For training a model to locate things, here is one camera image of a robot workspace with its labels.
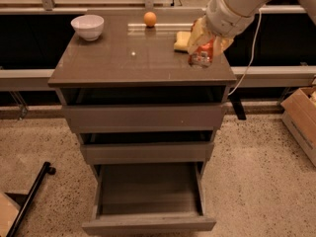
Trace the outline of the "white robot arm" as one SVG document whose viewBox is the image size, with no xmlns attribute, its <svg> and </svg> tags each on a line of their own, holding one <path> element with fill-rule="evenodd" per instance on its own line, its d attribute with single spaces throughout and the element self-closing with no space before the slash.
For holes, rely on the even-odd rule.
<svg viewBox="0 0 316 237">
<path fill-rule="evenodd" d="M 255 14 L 272 0 L 210 0 L 205 15 L 193 25 L 188 41 L 188 53 L 213 37 L 234 39 L 254 21 Z M 316 23 L 316 0 L 298 0 L 313 23 Z"/>
</svg>

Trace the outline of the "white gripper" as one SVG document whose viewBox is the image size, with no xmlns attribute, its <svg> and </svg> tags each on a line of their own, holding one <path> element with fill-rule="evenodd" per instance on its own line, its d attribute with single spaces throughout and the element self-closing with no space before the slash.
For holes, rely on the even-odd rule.
<svg viewBox="0 0 316 237">
<path fill-rule="evenodd" d="M 234 42 L 232 38 L 243 33 L 253 21 L 253 16 L 243 17 L 233 12 L 224 0 L 211 0 L 205 16 L 192 25 L 188 53 L 204 50 L 218 56 Z"/>
</svg>

